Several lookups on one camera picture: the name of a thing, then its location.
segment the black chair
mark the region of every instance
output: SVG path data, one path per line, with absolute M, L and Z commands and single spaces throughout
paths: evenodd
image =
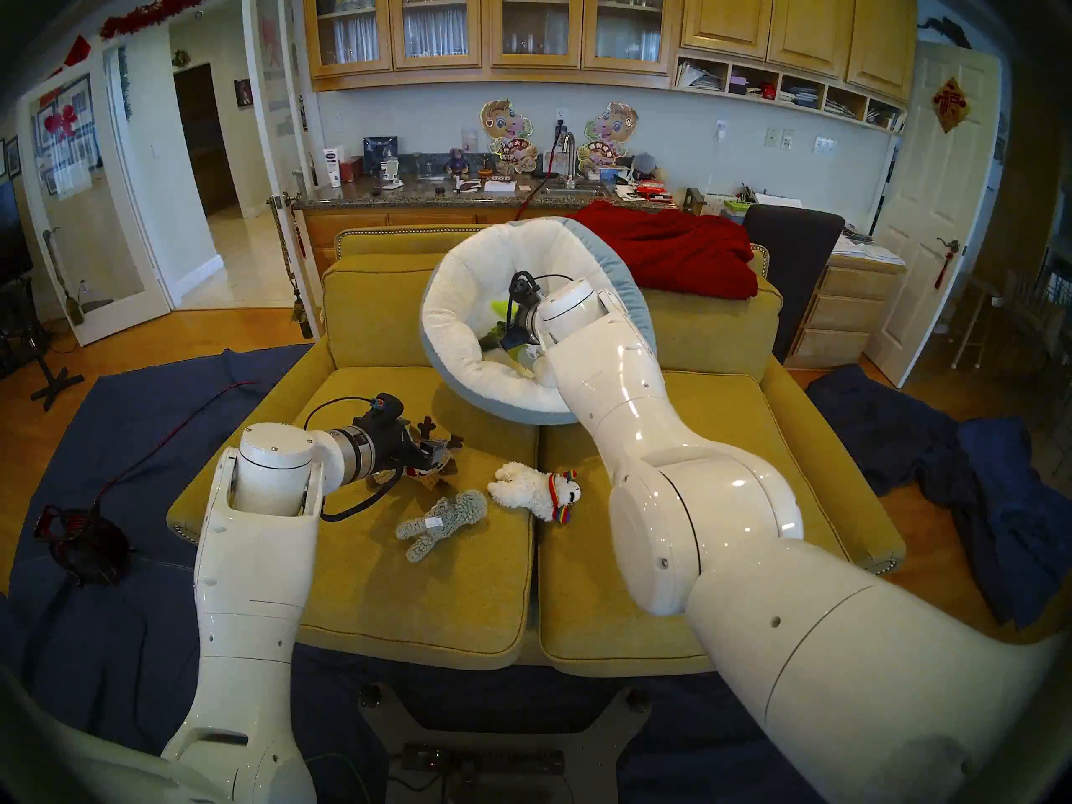
M 48 331 L 38 319 L 30 278 L 0 287 L 0 377 L 6 377 L 30 360 L 36 360 L 45 375 L 45 387 L 30 394 L 30 400 L 43 399 L 45 412 L 53 407 L 53 401 L 63 389 L 85 379 L 81 374 L 68 376 L 65 367 L 60 369 L 59 374 L 53 374 L 45 362 L 47 351 Z
M 744 217 L 748 240 L 771 254 L 766 280 L 781 293 L 774 357 L 785 362 L 812 292 L 827 267 L 845 219 L 832 212 L 754 204 Z

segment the black stand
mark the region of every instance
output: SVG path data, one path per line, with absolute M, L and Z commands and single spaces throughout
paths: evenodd
M 53 407 L 57 394 L 65 388 L 81 383 L 85 377 L 81 374 L 68 376 L 66 368 L 60 369 L 59 374 L 53 374 L 48 363 L 45 362 L 45 353 L 48 351 L 48 333 L 38 321 L 29 277 L 23 279 L 21 284 L 24 286 L 21 293 L 14 285 L 0 289 L 0 326 L 2 326 L 0 364 L 2 364 L 2 375 L 8 376 L 30 360 L 36 360 L 41 371 L 44 372 L 46 385 L 30 394 L 30 400 L 44 398 L 45 412 L 47 412 Z M 12 346 L 11 340 L 13 338 L 21 343 L 19 349 Z
M 30 339 L 30 347 L 36 353 L 38 364 L 41 370 L 45 373 L 45 379 L 47 385 L 43 389 L 38 389 L 32 394 L 30 394 L 30 400 L 41 400 L 45 399 L 45 412 L 53 407 L 53 401 L 56 400 L 56 396 L 59 394 L 63 389 L 71 388 L 71 386 L 76 386 L 86 379 L 81 374 L 75 374 L 69 377 L 66 374 L 66 366 L 60 369 L 59 374 L 53 374 L 51 369 L 48 368 L 48 363 L 45 362 L 45 355 L 38 348 L 38 344 Z

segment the wooden floor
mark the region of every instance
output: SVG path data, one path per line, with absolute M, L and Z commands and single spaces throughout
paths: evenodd
M 47 357 L 58 371 L 66 366 L 86 382 L 68 389 L 51 411 L 29 400 L 43 378 L 33 366 L 0 381 L 0 590 L 6 592 L 15 546 L 30 496 L 59 444 L 78 405 L 98 377 L 175 360 L 219 354 L 223 348 L 251 351 L 301 342 L 291 312 L 281 309 L 225 311 L 178 311 L 117 333 L 70 354 L 59 351 L 74 345 L 68 334 L 54 342 Z M 1030 360 L 1010 360 L 1014 340 L 995 333 L 994 355 L 985 368 L 951 371 L 951 345 L 942 338 L 928 344 L 905 390 L 935 408 L 964 420 L 977 416 L 1021 414 L 1030 417 L 1038 394 L 1030 379 Z M 868 376 L 889 382 L 866 358 L 861 364 Z M 823 372 L 795 371 L 806 386 Z M 887 512 L 905 539 L 908 552 L 902 567 L 889 579 L 941 608 L 971 627 L 997 639 L 1030 642 L 1062 626 L 1066 606 L 1072 604 L 1072 578 L 1064 593 L 1030 628 L 1017 632 L 999 627 L 971 579 L 967 559 L 947 510 L 926 502 L 914 485 L 895 490 L 882 500 Z
M 58 336 L 45 358 L 49 368 L 58 372 L 65 366 L 86 381 L 61 393 L 47 413 L 40 401 L 30 400 L 44 385 L 35 363 L 0 381 L 0 591 L 8 592 L 30 496 L 98 377 L 219 354 L 224 348 L 241 352 L 296 342 L 302 342 L 301 332 L 291 322 L 289 309 L 175 311 L 85 348 L 74 347 L 70 330 Z M 70 354 L 58 353 L 71 348 Z

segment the yellow sofa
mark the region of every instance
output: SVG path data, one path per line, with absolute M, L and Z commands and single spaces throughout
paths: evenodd
M 316 569 L 299 641 L 389 659 L 461 669 L 523 661 L 574 674 L 625 676 L 712 668 L 684 617 L 656 617 L 629 598 L 614 563 L 609 483 L 579 425 L 536 428 L 493 417 L 448 389 L 425 356 L 417 306 L 443 255 L 479 227 L 346 230 L 324 277 L 327 334 L 235 431 L 253 422 L 301 426 L 309 411 L 344 394 L 388 391 L 411 419 L 430 414 L 440 432 L 465 438 L 456 491 L 485 490 L 506 461 L 575 468 L 583 495 L 568 525 L 536 524 L 493 503 L 488 518 L 438 545 L 418 564 L 394 525 L 449 492 L 403 481 L 375 507 L 322 522 Z M 754 262 L 765 272 L 765 251 Z M 667 388 L 701 435 L 762 456 L 787 478 L 804 516 L 805 540 L 876 574 L 905 545 L 840 442 L 771 355 L 781 307 L 760 278 L 746 301 L 650 291 Z M 359 401 L 316 413 L 310 426 L 343 426 Z M 172 506 L 168 523 L 197 540 L 217 458 Z M 339 511 L 364 483 L 330 495 Z M 537 586 L 533 585 L 533 576 Z

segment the upper cabinet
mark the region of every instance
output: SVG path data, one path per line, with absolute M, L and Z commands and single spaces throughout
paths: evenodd
M 491 64 L 576 69 L 584 0 L 487 0 Z
M 852 12 L 853 0 L 774 0 L 766 59 L 842 79 Z
M 762 59 L 772 0 L 685 0 L 681 44 Z
M 584 66 L 665 74 L 681 0 L 584 0 Z
M 391 68 L 387 0 L 302 0 L 313 77 Z
M 390 0 L 396 69 L 480 64 L 480 0 Z
M 915 18 L 915 0 L 855 0 L 846 80 L 907 102 Z

